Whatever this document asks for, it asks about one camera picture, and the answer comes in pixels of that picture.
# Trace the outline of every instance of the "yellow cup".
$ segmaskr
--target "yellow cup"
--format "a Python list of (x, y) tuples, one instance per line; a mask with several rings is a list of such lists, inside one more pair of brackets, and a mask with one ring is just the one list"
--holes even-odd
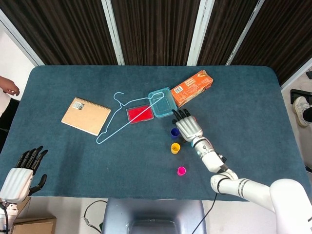
[(179, 153), (180, 149), (181, 149), (181, 146), (178, 143), (173, 143), (171, 145), (171, 153), (173, 153), (174, 155)]

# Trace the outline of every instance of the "table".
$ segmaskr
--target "table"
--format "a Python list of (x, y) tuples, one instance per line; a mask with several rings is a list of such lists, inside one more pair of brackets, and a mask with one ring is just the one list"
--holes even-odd
[[(48, 178), (37, 196), (213, 199), (213, 174), (194, 149), (183, 144), (178, 155), (170, 152), (173, 117), (131, 124), (101, 145), (95, 136), (61, 123), (76, 96), (114, 112), (119, 107), (113, 100), (117, 91), (125, 93), (120, 100), (126, 103), (175, 87), (202, 69), (214, 82), (183, 108), (196, 117), (204, 136), (228, 159), (227, 165), (240, 178), (267, 185), (292, 178), (309, 192), (276, 75), (261, 66), (36, 67), (0, 155), (0, 183), (21, 153), (43, 145), (49, 153), (33, 185), (43, 173)], [(109, 133), (127, 120), (123, 109)], [(176, 174), (179, 166), (187, 168), (183, 177)], [(240, 200), (230, 195), (218, 199)]]

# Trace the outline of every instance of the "sneaker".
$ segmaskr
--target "sneaker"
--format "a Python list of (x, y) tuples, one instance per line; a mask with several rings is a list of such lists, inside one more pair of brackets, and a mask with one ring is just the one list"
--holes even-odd
[(292, 110), (296, 114), (297, 123), (303, 128), (308, 127), (310, 124), (310, 122), (307, 122), (303, 118), (303, 112), (310, 107), (312, 106), (307, 102), (305, 97), (298, 97), (292, 105)]

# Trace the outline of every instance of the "gray chair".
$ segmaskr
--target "gray chair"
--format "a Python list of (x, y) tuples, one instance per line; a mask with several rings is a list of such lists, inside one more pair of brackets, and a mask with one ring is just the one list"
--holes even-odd
[[(204, 216), (200, 200), (114, 199), (107, 202), (103, 234), (191, 234)], [(206, 234), (203, 221), (196, 234)]]

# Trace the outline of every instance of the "pink cup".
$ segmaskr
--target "pink cup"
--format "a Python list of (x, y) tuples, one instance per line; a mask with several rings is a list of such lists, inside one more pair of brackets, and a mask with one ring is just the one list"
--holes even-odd
[(177, 169), (178, 176), (183, 176), (183, 175), (185, 175), (185, 173), (186, 173), (186, 168), (185, 167), (179, 167)]

